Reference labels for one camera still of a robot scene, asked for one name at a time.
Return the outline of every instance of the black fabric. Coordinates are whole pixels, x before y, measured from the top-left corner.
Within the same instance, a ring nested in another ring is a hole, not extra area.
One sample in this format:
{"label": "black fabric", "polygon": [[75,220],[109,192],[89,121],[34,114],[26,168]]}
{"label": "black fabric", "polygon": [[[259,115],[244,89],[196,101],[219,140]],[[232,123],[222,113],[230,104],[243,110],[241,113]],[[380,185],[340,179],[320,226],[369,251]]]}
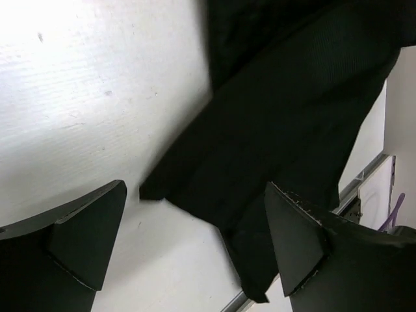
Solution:
{"label": "black fabric", "polygon": [[[273,0],[226,3],[209,1],[213,99],[142,184],[140,198],[166,198],[217,226],[244,292],[265,302],[278,273],[267,181],[323,209],[337,207],[359,127],[400,48],[416,41],[416,21],[403,10],[406,1],[316,2],[305,10]],[[236,18],[227,20],[229,12]],[[288,18],[266,22],[278,16]]]}

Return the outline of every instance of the purple wire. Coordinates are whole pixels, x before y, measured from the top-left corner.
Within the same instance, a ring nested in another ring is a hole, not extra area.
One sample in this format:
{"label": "purple wire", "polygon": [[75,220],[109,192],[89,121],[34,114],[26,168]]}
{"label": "purple wire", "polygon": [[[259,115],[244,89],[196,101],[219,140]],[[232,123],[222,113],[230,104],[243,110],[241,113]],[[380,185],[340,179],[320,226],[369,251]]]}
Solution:
{"label": "purple wire", "polygon": [[388,227],[388,225],[389,225],[390,222],[392,222],[392,226],[395,226],[396,225],[396,219],[397,219],[398,210],[402,206],[405,197],[406,197],[406,194],[404,194],[404,193],[400,194],[400,196],[397,199],[395,208],[393,209],[393,211],[391,212],[391,214],[389,215],[389,217],[387,218],[387,220],[380,227],[379,231],[385,231],[387,229],[387,227]]}

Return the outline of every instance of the purple cable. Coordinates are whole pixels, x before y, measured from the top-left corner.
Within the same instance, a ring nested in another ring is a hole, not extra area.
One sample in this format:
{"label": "purple cable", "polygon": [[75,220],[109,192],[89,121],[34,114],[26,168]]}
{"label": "purple cable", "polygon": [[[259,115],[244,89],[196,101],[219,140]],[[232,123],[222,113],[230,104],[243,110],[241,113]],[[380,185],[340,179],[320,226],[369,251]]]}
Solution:
{"label": "purple cable", "polygon": [[390,222],[392,222],[392,226],[395,226],[396,225],[396,219],[397,219],[398,210],[402,206],[405,197],[406,197],[406,194],[404,194],[404,193],[400,194],[400,196],[397,199],[395,208],[393,209],[393,211],[391,212],[391,214],[389,215],[389,217],[387,218],[387,220],[380,227],[379,231],[385,231],[387,229],[387,227],[388,227],[388,225],[389,225]]}

